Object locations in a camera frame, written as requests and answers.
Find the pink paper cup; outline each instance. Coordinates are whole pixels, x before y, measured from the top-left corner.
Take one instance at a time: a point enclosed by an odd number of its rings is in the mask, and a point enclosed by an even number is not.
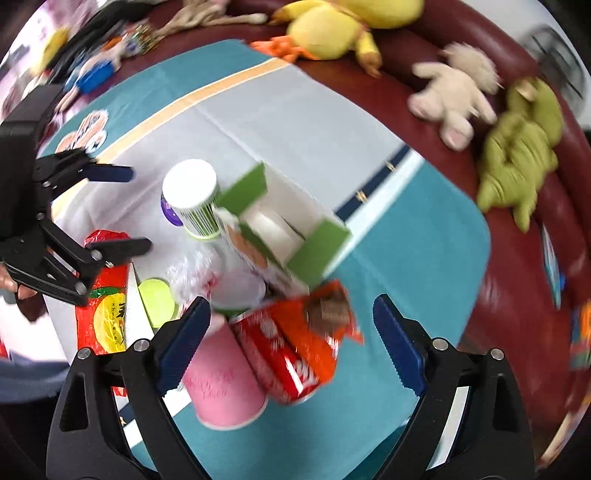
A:
[[[211,324],[183,377],[197,418],[213,430],[236,430],[255,421],[267,406],[225,318],[212,314]]]

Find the red leather couch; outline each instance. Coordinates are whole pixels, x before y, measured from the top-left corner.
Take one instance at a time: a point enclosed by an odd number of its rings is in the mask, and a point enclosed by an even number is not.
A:
[[[233,0],[233,15],[272,14],[287,0]],[[170,0],[154,8],[150,22],[163,26],[181,7]],[[265,40],[281,35],[284,27],[236,25],[195,29],[166,38],[143,57],[127,60],[96,96],[114,83],[178,53],[226,38]],[[423,16],[407,28],[375,32],[384,57],[379,79],[366,75],[352,55],[338,61],[299,61],[312,78],[368,111],[423,155],[471,198],[475,197],[483,125],[469,150],[456,153],[439,138],[438,126],[413,117],[407,98],[425,87],[411,65],[438,60],[438,52],[452,41],[481,48],[497,65],[505,85],[537,74],[535,61],[496,25],[460,0],[426,0]],[[498,112],[503,94],[491,99]],[[535,217],[548,229],[562,272],[567,278],[563,308],[556,311],[545,276],[540,230],[533,223],[521,233],[509,211],[486,215],[492,252],[478,301],[463,338],[463,346],[482,351],[504,350],[510,360],[533,425],[552,429],[567,409],[580,405],[587,375],[569,370],[572,306],[591,297],[591,149],[575,118],[563,104],[566,127],[556,148],[558,172],[549,175]]]

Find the green and white box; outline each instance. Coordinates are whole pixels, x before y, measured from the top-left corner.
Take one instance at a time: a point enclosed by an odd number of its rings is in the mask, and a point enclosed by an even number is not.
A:
[[[221,194],[213,213],[228,245],[286,296],[322,282],[349,236],[332,212],[264,163]]]

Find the green plush toy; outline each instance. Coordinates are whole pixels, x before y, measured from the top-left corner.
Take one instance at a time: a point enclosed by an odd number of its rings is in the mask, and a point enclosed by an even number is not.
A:
[[[515,223],[526,232],[546,174],[558,168],[552,149],[562,136],[562,111],[540,79],[517,81],[507,92],[507,106],[484,143],[476,203],[482,213],[512,207]]]

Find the navy blue stripe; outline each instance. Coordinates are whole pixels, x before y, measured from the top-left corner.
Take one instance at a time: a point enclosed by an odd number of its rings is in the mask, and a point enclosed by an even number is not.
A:
[[[398,150],[394,156],[388,161],[393,167],[398,166],[400,162],[406,157],[408,152],[410,151],[410,147],[407,144],[404,144],[400,150]],[[388,176],[392,173],[392,171],[384,165],[377,173],[374,175],[370,181],[368,181],[363,187],[359,189],[359,191],[363,192],[367,198],[369,198],[377,189],[378,187],[388,178]],[[351,215],[353,215],[356,210],[363,205],[363,202],[359,200],[355,195],[347,200],[338,210],[336,211],[336,216],[339,217],[342,221],[346,222],[349,220]]]

